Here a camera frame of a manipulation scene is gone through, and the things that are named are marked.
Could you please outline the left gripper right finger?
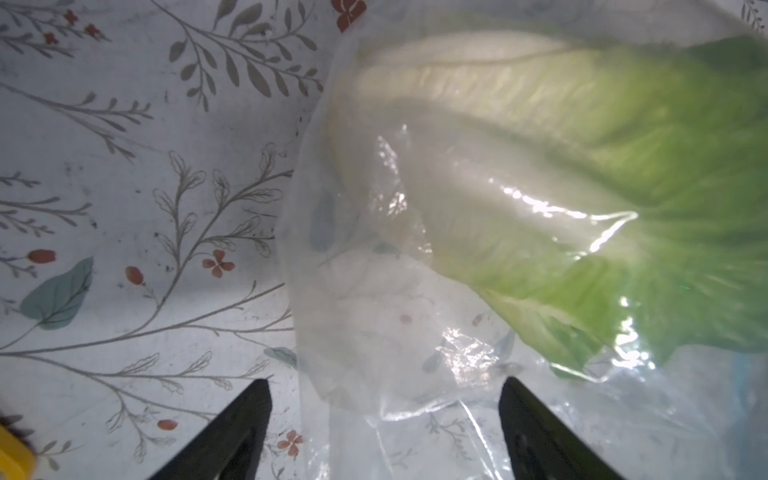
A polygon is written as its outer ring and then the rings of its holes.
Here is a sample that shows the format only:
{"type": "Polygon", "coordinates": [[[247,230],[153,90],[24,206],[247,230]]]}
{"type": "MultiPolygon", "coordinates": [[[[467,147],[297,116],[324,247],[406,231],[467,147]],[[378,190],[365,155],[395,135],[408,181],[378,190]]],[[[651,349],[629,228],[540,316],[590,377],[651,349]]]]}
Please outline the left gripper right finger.
{"type": "Polygon", "coordinates": [[[498,411],[516,479],[622,479],[519,379],[504,382],[498,411]]]}

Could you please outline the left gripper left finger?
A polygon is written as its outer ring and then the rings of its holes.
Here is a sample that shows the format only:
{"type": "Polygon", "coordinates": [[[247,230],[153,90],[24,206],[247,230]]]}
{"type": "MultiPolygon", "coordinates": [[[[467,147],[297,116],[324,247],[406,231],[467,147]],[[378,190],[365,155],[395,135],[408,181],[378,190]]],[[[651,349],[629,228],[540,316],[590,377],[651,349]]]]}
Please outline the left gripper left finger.
{"type": "Polygon", "coordinates": [[[152,480],[254,480],[271,411],[269,382],[252,382],[152,480]]]}

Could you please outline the chinese cabbage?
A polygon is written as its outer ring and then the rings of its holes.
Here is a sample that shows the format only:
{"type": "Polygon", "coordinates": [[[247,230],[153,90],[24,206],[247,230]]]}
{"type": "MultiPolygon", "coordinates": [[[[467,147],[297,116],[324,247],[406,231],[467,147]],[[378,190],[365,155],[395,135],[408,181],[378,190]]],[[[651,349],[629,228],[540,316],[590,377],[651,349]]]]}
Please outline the chinese cabbage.
{"type": "Polygon", "coordinates": [[[328,143],[386,242],[556,367],[767,349],[767,47],[429,35],[337,74],[328,143]]]}

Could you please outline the clear zip-top bag blue seal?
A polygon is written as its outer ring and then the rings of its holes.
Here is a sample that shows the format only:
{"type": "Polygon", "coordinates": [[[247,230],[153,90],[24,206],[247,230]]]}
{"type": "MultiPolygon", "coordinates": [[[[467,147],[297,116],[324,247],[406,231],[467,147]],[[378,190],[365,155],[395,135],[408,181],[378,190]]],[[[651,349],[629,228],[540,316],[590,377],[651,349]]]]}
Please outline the clear zip-top bag blue seal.
{"type": "Polygon", "coordinates": [[[278,227],[308,479],[767,475],[767,5],[375,1],[278,227]]]}

